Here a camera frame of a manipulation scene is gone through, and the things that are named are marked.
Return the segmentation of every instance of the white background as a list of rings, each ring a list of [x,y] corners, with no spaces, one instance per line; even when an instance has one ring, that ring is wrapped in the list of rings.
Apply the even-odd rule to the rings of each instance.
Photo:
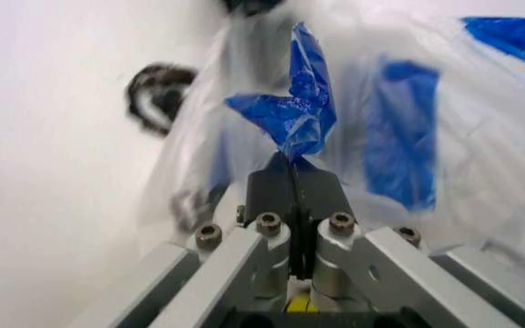
[[[376,3],[525,16],[525,1]],[[216,0],[0,0],[0,327],[65,325],[139,260],[161,139],[126,118],[124,88],[151,62],[200,67],[221,20]]]

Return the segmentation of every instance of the black object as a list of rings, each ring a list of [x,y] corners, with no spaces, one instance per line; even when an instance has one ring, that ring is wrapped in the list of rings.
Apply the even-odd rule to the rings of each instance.
[[[267,167],[248,177],[244,225],[265,212],[279,214],[291,229],[289,271],[297,279],[313,274],[317,226],[336,212],[352,214],[338,177],[302,157],[291,164],[276,152]]]
[[[226,10],[230,13],[242,5],[242,11],[246,16],[253,16],[268,12],[283,0],[222,0]]]
[[[357,328],[430,328],[420,318],[403,312],[236,312],[231,311],[220,327],[281,328],[281,327],[357,327]]]
[[[175,65],[152,64],[138,72],[126,89],[129,100],[129,114],[141,121],[144,128],[166,136],[169,128],[147,115],[148,109],[142,109],[139,95],[148,92],[151,103],[159,110],[157,115],[173,122],[183,103],[182,91],[196,77],[193,68],[182,68]]]

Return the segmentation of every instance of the hex socket screw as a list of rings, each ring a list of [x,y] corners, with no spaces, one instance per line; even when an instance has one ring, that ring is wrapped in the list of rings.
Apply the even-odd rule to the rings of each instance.
[[[353,232],[355,219],[346,212],[335,212],[329,217],[329,229],[341,236],[349,236]]]
[[[217,224],[208,223],[196,232],[196,245],[200,249],[214,250],[222,242],[222,229]]]
[[[266,237],[278,235],[281,232],[281,217],[273,212],[259,214],[256,217],[256,231]]]

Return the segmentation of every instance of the translucent plastic bag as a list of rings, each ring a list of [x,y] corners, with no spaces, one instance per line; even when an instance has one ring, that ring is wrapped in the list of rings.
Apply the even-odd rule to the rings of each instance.
[[[141,227],[171,216],[180,233],[215,216],[231,227],[228,213],[243,204],[248,174],[265,166],[276,145],[224,99],[287,95],[298,21],[323,49],[337,117],[324,149],[309,159],[338,175],[360,222],[410,224],[433,250],[468,243],[525,272],[525,63],[479,44],[457,18],[361,12],[353,1],[292,0],[266,15],[229,19],[165,141]],[[407,212],[368,192],[364,114],[383,57],[439,72],[434,208]],[[218,206],[220,217],[215,208],[229,185],[234,198],[222,203],[231,210]]]

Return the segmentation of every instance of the crumpled blue tape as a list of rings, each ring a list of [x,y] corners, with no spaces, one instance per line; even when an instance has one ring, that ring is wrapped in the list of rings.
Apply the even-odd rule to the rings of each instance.
[[[289,160],[315,154],[336,122],[332,90],[317,40],[298,23],[293,28],[290,97],[237,94],[226,104],[266,131]]]

